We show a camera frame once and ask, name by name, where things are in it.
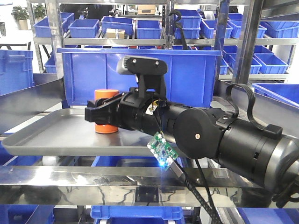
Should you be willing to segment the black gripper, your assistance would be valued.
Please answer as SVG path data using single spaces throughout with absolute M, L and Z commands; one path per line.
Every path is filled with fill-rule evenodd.
M 148 91 L 145 97 L 129 91 L 110 98 L 89 100 L 85 108 L 85 120 L 98 125 L 115 125 L 127 130 L 137 130 L 149 135 L 156 132 L 168 134 L 168 110 L 166 98 Z

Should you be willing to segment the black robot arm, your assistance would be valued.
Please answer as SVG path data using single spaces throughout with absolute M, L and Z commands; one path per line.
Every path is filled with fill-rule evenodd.
M 190 159 L 215 160 L 274 194 L 299 190 L 299 140 L 278 126 L 259 127 L 220 108 L 189 107 L 133 90 L 89 102 L 85 120 L 149 135 L 161 131 Z

